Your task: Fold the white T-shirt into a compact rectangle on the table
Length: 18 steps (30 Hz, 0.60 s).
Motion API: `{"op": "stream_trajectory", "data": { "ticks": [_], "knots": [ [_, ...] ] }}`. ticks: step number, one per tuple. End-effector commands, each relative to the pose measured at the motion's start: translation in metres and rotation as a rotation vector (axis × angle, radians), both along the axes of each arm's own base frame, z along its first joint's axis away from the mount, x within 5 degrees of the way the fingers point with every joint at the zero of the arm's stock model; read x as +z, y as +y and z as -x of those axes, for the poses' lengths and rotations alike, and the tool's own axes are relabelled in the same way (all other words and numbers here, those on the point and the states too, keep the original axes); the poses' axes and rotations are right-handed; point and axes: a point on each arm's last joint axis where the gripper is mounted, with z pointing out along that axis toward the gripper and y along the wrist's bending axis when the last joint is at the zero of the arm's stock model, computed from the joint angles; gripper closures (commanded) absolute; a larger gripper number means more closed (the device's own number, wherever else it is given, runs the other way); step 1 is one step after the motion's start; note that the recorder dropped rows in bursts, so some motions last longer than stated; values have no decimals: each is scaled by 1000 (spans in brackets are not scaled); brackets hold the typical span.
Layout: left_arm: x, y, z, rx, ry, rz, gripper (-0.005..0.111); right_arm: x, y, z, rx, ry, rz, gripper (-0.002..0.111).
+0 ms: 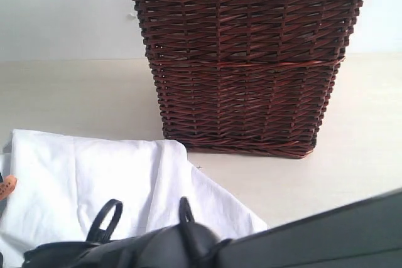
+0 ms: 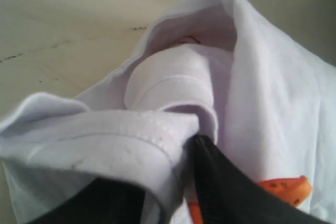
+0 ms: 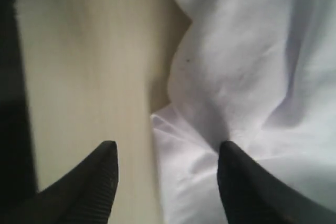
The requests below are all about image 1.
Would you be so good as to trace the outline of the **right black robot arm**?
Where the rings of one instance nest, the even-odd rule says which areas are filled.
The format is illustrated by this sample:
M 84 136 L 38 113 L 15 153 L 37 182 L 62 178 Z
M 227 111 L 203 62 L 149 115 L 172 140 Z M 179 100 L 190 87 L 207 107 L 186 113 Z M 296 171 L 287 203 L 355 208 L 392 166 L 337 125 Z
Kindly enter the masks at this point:
M 401 267 L 401 190 L 238 239 L 217 267 Z

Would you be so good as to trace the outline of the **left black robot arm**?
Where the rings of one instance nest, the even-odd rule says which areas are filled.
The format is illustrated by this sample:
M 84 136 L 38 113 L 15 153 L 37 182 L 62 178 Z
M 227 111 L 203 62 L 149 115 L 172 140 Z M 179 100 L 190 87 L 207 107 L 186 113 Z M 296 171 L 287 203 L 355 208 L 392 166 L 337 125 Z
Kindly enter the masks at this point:
M 24 254 L 22 267 L 213 267 L 231 243 L 198 223 L 178 224 L 107 243 L 57 242 Z

